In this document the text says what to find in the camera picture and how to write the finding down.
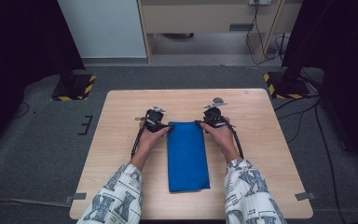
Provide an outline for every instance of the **patterned sleeve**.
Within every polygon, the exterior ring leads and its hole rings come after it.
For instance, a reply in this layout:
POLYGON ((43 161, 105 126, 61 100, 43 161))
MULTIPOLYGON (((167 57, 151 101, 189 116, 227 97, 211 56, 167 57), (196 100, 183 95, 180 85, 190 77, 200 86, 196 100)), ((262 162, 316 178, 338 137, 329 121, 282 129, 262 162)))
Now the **patterned sleeve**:
POLYGON ((266 180, 250 162, 238 158, 227 165, 225 192, 227 224, 287 224, 266 180))
POLYGON ((132 164, 122 165, 103 186, 77 224, 138 223, 141 219, 143 179, 132 164))

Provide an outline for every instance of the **yellow and black hazard tape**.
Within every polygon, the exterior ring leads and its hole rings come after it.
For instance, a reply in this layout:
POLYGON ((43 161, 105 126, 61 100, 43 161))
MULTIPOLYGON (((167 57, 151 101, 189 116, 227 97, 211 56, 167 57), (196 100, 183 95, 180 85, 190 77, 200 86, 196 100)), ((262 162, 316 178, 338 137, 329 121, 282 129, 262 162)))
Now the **yellow and black hazard tape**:
POLYGON ((95 78, 97 78, 97 76, 91 76, 89 78, 89 83, 87 84, 86 89, 84 90, 84 93, 82 95, 78 95, 78 96, 58 96, 58 97, 51 97, 52 101, 72 101, 72 100, 85 100, 87 99, 87 97, 90 94, 90 91, 92 89, 92 86, 94 85, 95 82, 95 78))
POLYGON ((264 74, 264 80, 267 83, 269 94, 271 94, 272 99, 299 99, 310 97, 309 94, 278 94, 275 92, 275 88, 271 82, 269 74, 264 74))

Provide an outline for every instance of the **blue cloth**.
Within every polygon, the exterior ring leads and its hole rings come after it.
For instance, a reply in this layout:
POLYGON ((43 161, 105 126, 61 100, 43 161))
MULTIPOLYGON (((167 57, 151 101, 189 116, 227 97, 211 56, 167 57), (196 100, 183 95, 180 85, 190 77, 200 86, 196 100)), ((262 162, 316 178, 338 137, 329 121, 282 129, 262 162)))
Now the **blue cloth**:
POLYGON ((209 189, 202 128, 196 122, 169 122, 168 184, 170 192, 209 189))

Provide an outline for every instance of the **person's hand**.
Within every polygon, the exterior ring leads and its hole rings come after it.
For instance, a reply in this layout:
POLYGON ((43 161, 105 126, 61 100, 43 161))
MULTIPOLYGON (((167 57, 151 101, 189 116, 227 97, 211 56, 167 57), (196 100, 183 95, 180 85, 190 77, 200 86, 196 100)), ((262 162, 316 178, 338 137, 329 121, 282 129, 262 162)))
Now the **person's hand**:
POLYGON ((202 122, 200 126, 203 130, 205 130, 205 132, 212 136, 215 143, 220 147, 227 163, 240 157, 240 154, 234 146, 232 131, 227 125, 214 128, 209 126, 207 123, 202 122))
MULTIPOLYGON (((139 128, 144 126, 144 120, 139 123, 139 128)), ((140 171, 144 169, 150 151, 157 143, 157 141, 170 130, 170 127, 163 128, 158 132, 151 133, 147 128, 144 128, 141 137, 139 138, 138 148, 135 155, 131 158, 130 164, 136 166, 140 171)))

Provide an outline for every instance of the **white wall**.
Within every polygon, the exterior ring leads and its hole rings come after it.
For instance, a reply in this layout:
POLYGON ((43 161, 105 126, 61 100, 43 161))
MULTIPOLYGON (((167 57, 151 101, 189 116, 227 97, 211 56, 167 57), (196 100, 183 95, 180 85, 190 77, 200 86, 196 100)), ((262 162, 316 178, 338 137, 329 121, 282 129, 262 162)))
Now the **white wall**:
POLYGON ((59 0, 82 58, 146 58, 136 0, 59 0))

